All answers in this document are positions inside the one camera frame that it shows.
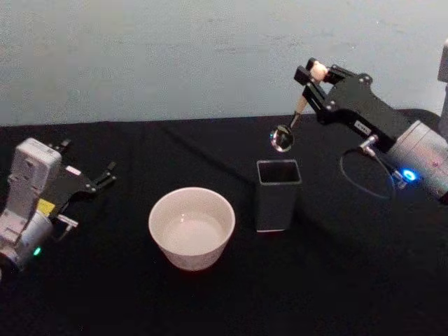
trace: water in bowl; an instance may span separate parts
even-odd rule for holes
[[[224,241],[220,223],[202,212],[188,212],[172,218],[164,227],[164,247],[173,253],[192,256],[210,252]]]

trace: table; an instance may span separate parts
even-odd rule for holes
[[[95,177],[115,160],[119,179],[72,204],[76,231],[0,286],[0,334],[446,335],[448,209],[416,185],[394,202],[352,187],[337,159],[361,139],[315,115],[300,121],[291,152],[276,153],[269,131],[289,118],[1,128],[2,206],[13,149],[27,137],[69,137],[67,164]],[[300,167],[295,220],[287,232],[257,234],[256,161],[276,158]],[[359,181],[386,189],[369,160],[347,164]],[[154,203],[185,186],[222,194],[237,217],[221,259],[198,274],[169,264],[148,233]]]

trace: green light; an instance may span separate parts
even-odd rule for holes
[[[36,248],[36,249],[34,250],[33,255],[34,255],[34,256],[38,256],[39,254],[41,254],[41,251],[42,251],[42,248],[38,247],[38,248]]]

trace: white ceramic bowl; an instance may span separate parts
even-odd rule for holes
[[[212,266],[221,256],[235,228],[235,213],[217,192],[182,188],[154,205],[148,226],[173,265],[198,271]]]

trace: cup rim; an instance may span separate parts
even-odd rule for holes
[[[170,250],[169,250],[168,248],[166,248],[163,244],[161,244],[161,242],[160,242],[159,239],[156,239],[156,237],[155,237],[155,235],[154,235],[153,228],[151,227],[151,219],[152,219],[152,217],[154,216],[154,210],[160,205],[160,203],[162,203],[165,199],[167,199],[168,197],[172,196],[173,194],[176,194],[176,193],[182,193],[182,192],[184,192],[184,191],[186,191],[186,190],[201,190],[201,191],[205,191],[205,192],[207,192],[207,193],[211,193],[211,194],[217,196],[220,200],[223,201],[223,203],[226,205],[226,207],[230,210],[230,215],[231,215],[231,217],[232,217],[232,222],[231,222],[231,224],[230,224],[230,230],[229,230],[229,232],[226,234],[226,236],[225,236],[225,238],[222,240],[222,242],[221,242],[219,245],[217,245],[217,247],[215,247],[215,248],[213,248],[213,249],[211,249],[211,250],[209,250],[209,251],[203,252],[203,253],[180,254],[180,253],[177,253],[177,252],[174,252],[174,251],[170,251]],[[218,194],[216,191],[213,191],[213,190],[210,190],[210,189],[206,189],[206,188],[201,188],[201,187],[186,187],[186,188],[179,188],[179,189],[175,189],[175,190],[173,190],[173,191],[171,191],[171,192],[168,192],[166,195],[162,196],[162,197],[161,197],[161,198],[154,204],[153,208],[151,209],[151,211],[150,211],[150,213],[149,213],[149,217],[148,217],[148,228],[149,228],[149,233],[150,233],[151,237],[154,239],[155,243],[156,243],[159,247],[161,247],[162,249],[164,249],[164,250],[166,250],[166,251],[168,251],[168,252],[170,252],[170,253],[173,253],[173,254],[175,254],[175,255],[178,255],[178,256],[188,256],[188,257],[190,257],[190,256],[191,256],[191,257],[193,257],[193,256],[203,256],[203,255],[205,255],[205,254],[208,254],[208,253],[210,253],[210,252],[215,251],[216,249],[219,249],[222,245],[224,245],[224,244],[229,240],[230,236],[232,236],[232,233],[233,233],[233,231],[234,231],[234,229],[235,229],[235,212],[234,212],[234,210],[233,210],[232,205],[229,203],[229,201],[227,201],[226,198],[225,198],[224,196],[222,196],[221,194]]]

